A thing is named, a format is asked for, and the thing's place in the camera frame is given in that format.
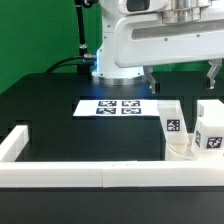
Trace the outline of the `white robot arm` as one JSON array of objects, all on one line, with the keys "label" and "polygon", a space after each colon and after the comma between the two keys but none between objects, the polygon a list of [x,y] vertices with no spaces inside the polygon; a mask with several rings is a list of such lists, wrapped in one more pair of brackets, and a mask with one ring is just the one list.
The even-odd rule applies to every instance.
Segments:
[{"label": "white robot arm", "polygon": [[224,62],[224,0],[99,0],[102,44],[95,81],[128,85],[148,80],[158,65],[209,61],[212,89]]}]

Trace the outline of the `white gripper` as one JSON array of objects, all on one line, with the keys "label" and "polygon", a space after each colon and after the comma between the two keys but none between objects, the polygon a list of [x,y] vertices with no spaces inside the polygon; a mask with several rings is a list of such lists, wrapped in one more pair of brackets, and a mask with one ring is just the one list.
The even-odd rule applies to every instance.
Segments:
[{"label": "white gripper", "polygon": [[210,60],[205,88],[215,87],[224,58],[224,0],[118,0],[114,61],[144,66],[153,94],[160,83],[151,66]]}]

